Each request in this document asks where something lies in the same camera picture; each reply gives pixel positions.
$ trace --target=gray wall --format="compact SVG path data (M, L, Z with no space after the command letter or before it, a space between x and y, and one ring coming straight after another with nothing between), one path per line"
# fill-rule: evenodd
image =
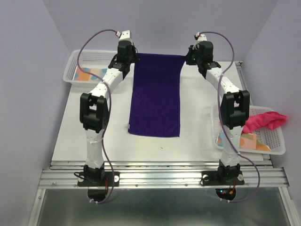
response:
M41 0L1 0L0 30L0 225L22 226L63 116L69 51Z
M286 153L274 157L284 166L290 194L301 213L301 1L279 0L245 58L243 70L255 105L288 116L283 127Z
M96 31L131 30L139 52L186 55L198 31L227 35L243 60L277 0L44 0L68 50ZM216 60L230 60L226 42L210 35ZM114 50L116 39L103 34L89 45Z

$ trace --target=plastic laundry basket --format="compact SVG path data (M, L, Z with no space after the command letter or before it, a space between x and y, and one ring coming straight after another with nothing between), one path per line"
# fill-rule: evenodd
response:
M261 114L269 111L272 111L272 109L268 107L258 107L252 105L250 106L250 115ZM221 133L221 131L222 131L222 127L218 117L218 108L217 105L213 105L211 108L211 135L213 139L213 144L217 149L223 149L223 147L218 146L216 143L217 137ZM263 144L268 145L271 151L256 151L251 149L238 148L240 152L276 154L276 155L282 155L285 153L285 142L280 127L278 127L275 130L261 128L256 130L255 133L257 135L257 140L259 140Z
M83 50L79 64L81 67L90 68L107 68L113 59L116 51L103 51L103 50ZM73 77L75 70L77 68L77 56L79 54L79 49L71 53L67 65L63 73L63 80L65 82L70 82L74 86L78 87L95 87L99 80L96 81L74 81Z

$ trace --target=red towel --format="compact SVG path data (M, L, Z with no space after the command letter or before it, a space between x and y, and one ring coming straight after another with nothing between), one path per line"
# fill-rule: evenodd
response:
M267 129L276 129L282 126L287 120L287 116L277 112L266 112L250 116L243 128L243 133L252 133L254 130L265 127Z

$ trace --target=cable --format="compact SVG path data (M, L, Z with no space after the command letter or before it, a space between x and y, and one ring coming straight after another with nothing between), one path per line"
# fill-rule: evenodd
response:
M85 46L86 46L86 45L87 45L87 44L88 44L95 36L97 36L98 34L103 33L103 32L114 32L114 33L117 35L117 31L116 31L116 30L113 30L113 29L105 29L105 30L101 30L101 31L95 33L94 35L92 35L92 37L89 38L89 39L86 41L86 43L83 45L83 47L82 47L82 48L80 49L80 51L79 51L79 54L78 54L78 56L77 56L77 67L78 67L79 70L81 70L83 73L90 74L90 75L92 75L92 76L98 78L100 81L102 81L102 82L105 84L106 88L108 89L108 94L109 94L109 102L110 102L110 103L109 103L109 119L110 119L111 108L112 108L112 94L111 94L110 86L109 86L109 85L108 85L101 77L97 76L96 74L93 74L93 73L91 73L91 72L85 72L85 71L80 67L80 65L79 65L79 56L80 56L81 52L83 51L83 49L85 48ZM106 157L106 159L107 159L107 161L108 161L108 163L109 163L109 165L110 165L110 167L111 167L111 170L112 170L112 180L113 180L113 181L112 181L112 188L111 188L109 194L105 197L104 200L99 201L99 202L98 202L98 201L95 201L95 200L91 200L91 201L93 201L94 203L97 203L97 204L104 204L104 203L106 203L106 202L108 201L109 197L111 196L111 194L112 194L112 192L113 192L113 189L114 189L114 178L115 178L114 168L113 168L113 165L112 165L112 163L111 163L111 161L110 161L110 159L109 159L109 157L108 157L108 155L107 155L107 152L106 152L106 150L105 150L105 148L104 148L104 142L103 142L103 138L104 138L104 134L105 134L106 130L107 130L107 128L104 129L103 135L102 135L102 147L103 147L103 153L104 153L104 155L105 155L105 157Z
M218 81L218 87L217 87L218 116L219 116L220 122L222 122L222 114L221 114L221 108L220 108L220 106L221 106L221 101L220 101L221 84L222 84L222 78L223 78L224 74L231 68L232 64L234 63L234 56L235 56L235 54L234 54L234 48L233 48L233 45L232 45L232 43L230 42L230 40L229 40L226 36L224 36L223 34L221 34L221 33L219 33L219 32L200 32L200 34L206 34L206 33L217 34L217 35L222 36L222 37L230 44L231 50L232 50L232 60L231 60L231 63L230 63L230 65L222 72L222 75L220 76L220 79L219 79L219 81ZM226 129L225 129L225 126L223 125L223 123L221 123L221 126L222 126L222 130L223 130L223 132L224 132L224 134L225 134L225 137L226 137L226 139L229 141L229 143L230 143L230 145L232 146L233 150L237 153L237 155L238 155L239 157L248 160L248 161L255 167L255 169L256 169L256 171L257 171L257 174L258 174L258 183L257 183L257 187L256 187L255 191L254 191L251 195L249 195L249 196L246 197L246 198L240 199L240 200L232 200L232 201L230 201L230 202L243 202L243 201L246 201L246 200L252 198L252 197L258 192L259 186L260 186L260 172L259 172L259 169L258 169L258 167L256 166L256 164L255 164L251 159L249 159L249 158L247 158L247 157L245 157L245 156L243 156L243 155L241 155L241 154L239 153L239 151L236 149L236 147L234 146L234 144L231 142L229 135L226 133Z

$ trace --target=tabletop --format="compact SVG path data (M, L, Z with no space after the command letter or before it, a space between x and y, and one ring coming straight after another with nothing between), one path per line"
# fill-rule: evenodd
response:
M226 68L229 62L219 62ZM242 89L235 64L225 74ZM112 112L104 144L111 161L218 161L222 151L211 138L211 106L217 92L198 72L196 66L184 65L180 80L181 132L179 137L142 137L127 131L133 90L134 65L114 89ZM86 134L79 121L79 98L91 88L71 87L52 161L85 161ZM261 154L243 153L253 161L263 161Z

